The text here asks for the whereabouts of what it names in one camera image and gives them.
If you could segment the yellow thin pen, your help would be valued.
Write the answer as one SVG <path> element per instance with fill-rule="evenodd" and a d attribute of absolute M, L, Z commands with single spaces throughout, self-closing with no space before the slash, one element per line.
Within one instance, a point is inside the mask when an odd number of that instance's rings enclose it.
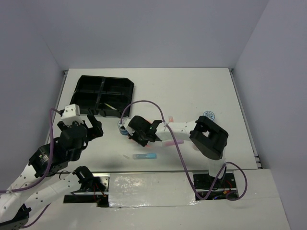
<path fill-rule="evenodd" d="M 104 103 L 105 106 L 107 106 L 108 108 L 112 109 L 112 110 L 117 110 L 116 108 L 114 108 L 113 106 L 107 104 L 107 103 Z"/>

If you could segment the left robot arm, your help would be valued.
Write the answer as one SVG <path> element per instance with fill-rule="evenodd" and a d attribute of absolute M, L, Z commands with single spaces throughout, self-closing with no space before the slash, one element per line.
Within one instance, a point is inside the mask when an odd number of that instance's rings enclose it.
<path fill-rule="evenodd" d="M 27 228 L 29 218 L 40 209 L 46 209 L 54 200 L 67 193 L 89 190 L 103 193 L 106 186 L 86 166 L 79 166 L 66 177 L 44 189 L 40 185 L 77 161 L 88 143 L 103 136 L 102 124 L 94 115 L 88 115 L 91 127 L 84 120 L 73 119 L 71 125 L 58 122 L 60 136 L 52 138 L 29 159 L 23 172 L 6 191 L 0 193 L 0 228 L 19 230 Z"/>

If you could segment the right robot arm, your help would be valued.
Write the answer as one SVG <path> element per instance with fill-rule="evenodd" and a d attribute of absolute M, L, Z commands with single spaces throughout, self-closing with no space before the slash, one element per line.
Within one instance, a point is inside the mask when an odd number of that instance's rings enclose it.
<path fill-rule="evenodd" d="M 150 123 L 136 115 L 132 119 L 123 119 L 122 126 L 129 138 L 143 147 L 148 142 L 169 141 L 173 137 L 176 140 L 191 141 L 208 158 L 209 184 L 220 187 L 225 182 L 224 169 L 221 168 L 225 162 L 224 148 L 229 134 L 209 118 L 200 116 L 196 121 L 167 124 L 162 120 Z"/>

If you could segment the blue round tape tin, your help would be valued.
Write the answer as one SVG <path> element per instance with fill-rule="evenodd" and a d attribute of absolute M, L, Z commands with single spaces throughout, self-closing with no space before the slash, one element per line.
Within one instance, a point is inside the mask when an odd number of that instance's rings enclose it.
<path fill-rule="evenodd" d="M 121 135 L 127 136 L 129 133 L 124 127 L 124 121 L 119 121 L 118 122 L 118 130 Z"/>
<path fill-rule="evenodd" d="M 215 114 L 212 111 L 209 111 L 209 110 L 205 111 L 203 113 L 203 116 L 209 118 L 212 121 L 215 119 Z"/>

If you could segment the purple pink highlighter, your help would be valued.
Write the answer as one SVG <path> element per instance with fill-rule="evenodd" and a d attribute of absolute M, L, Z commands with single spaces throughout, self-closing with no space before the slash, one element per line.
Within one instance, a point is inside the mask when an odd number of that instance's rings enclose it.
<path fill-rule="evenodd" d="M 183 144 L 183 143 L 184 143 L 184 140 L 182 140 L 182 139 L 177 139 L 176 141 L 168 140 L 168 141 L 162 142 L 162 146 L 163 147 L 169 147 L 169 146 L 175 146 L 176 144 L 180 145 L 180 144 Z"/>

